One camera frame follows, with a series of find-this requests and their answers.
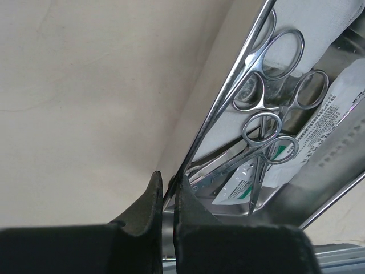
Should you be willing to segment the steel surgical scissors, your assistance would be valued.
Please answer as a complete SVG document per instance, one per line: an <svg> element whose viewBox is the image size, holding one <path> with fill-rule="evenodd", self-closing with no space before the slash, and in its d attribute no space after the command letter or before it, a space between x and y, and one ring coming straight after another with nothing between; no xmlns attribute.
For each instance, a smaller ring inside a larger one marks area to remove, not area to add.
<svg viewBox="0 0 365 274"><path fill-rule="evenodd" d="M260 120L258 138L251 139L248 136L247 127L256 119ZM253 160L253 181L248 205L248 214L251 215L259 198L267 167L292 160L299 150L298 141L292 136L282 134L281 128L280 116L271 111L261 111L249 116L242 128L242 140L246 143L246 147L241 151L231 147L220 156L200 165L196 173L189 176L190 186L197 191L203 187L204 183L211 183L214 179ZM275 145L280 141L290 142L293 150L288 156L277 160L274 157Z"/></svg>

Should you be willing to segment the green suture packet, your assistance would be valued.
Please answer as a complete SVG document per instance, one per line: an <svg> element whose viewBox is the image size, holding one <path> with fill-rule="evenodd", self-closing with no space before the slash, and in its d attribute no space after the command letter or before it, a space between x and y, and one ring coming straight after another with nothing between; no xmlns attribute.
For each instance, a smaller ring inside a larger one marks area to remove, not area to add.
<svg viewBox="0 0 365 274"><path fill-rule="evenodd" d="M272 160L281 160L289 155L293 150L293 144L290 141L277 141L274 144L274 151L271 156ZM213 200L214 205L234 205L248 203L252 190L252 182L257 166L257 157L240 165L229 180L223 186Z"/></svg>

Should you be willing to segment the beige cloth drape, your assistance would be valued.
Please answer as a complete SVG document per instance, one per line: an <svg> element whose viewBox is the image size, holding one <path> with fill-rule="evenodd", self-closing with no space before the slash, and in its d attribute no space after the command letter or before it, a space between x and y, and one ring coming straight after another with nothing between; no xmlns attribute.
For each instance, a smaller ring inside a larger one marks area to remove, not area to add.
<svg viewBox="0 0 365 274"><path fill-rule="evenodd" d="M146 189L231 1L2 1L1 227L106 223Z"/></svg>

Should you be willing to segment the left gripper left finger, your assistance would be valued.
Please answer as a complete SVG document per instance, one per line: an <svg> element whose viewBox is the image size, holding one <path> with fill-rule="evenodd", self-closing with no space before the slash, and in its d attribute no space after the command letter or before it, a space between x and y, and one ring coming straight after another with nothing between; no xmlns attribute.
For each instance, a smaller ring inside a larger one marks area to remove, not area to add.
<svg viewBox="0 0 365 274"><path fill-rule="evenodd" d="M161 173L109 223L5 228L1 273L162 273Z"/></svg>

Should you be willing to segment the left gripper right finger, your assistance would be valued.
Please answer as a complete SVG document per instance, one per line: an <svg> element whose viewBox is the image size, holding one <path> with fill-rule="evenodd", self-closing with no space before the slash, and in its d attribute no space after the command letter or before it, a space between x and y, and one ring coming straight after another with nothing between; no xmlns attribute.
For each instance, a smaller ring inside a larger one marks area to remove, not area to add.
<svg viewBox="0 0 365 274"><path fill-rule="evenodd" d="M320 273L309 238L288 225L224 225L183 176L175 196L177 273Z"/></svg>

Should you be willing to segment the stainless steel tray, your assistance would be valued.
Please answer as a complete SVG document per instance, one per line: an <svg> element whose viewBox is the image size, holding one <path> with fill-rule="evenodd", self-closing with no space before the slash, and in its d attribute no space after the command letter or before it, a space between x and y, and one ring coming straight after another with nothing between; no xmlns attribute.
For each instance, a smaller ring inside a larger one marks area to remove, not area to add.
<svg viewBox="0 0 365 274"><path fill-rule="evenodd" d="M157 170L164 209L186 182L226 223L311 222L364 167L364 58L339 41L363 1L233 1Z"/></svg>

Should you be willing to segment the white gauze pad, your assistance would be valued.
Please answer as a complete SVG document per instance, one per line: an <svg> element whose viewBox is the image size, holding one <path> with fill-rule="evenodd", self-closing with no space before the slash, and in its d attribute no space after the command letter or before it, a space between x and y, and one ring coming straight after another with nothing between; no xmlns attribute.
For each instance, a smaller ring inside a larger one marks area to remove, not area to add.
<svg viewBox="0 0 365 274"><path fill-rule="evenodd" d="M199 160L241 136L242 128L251 113L225 111L215 122L200 144L193 161Z"/></svg>
<svg viewBox="0 0 365 274"><path fill-rule="evenodd" d="M275 33L297 29L304 37L304 51L292 76L307 73L319 61L327 48L362 13L364 1L276 1ZM297 53L297 38L286 34L267 52L264 65L286 69Z"/></svg>

